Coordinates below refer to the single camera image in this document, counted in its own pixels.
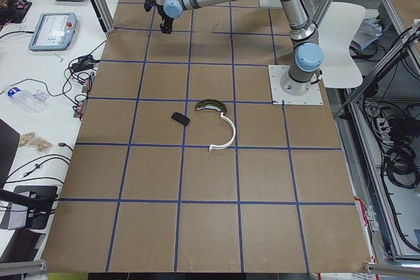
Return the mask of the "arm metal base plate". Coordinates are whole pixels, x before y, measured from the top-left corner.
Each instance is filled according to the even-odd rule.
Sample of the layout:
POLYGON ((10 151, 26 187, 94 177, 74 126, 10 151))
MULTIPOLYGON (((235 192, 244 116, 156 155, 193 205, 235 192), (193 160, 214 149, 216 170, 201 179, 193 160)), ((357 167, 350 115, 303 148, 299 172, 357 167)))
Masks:
POLYGON ((280 0, 259 0, 259 6, 266 9, 283 9, 280 0))
POLYGON ((289 68, 289 65, 268 65, 272 103, 279 106, 322 106, 316 75, 307 83, 298 83, 290 78, 289 68))

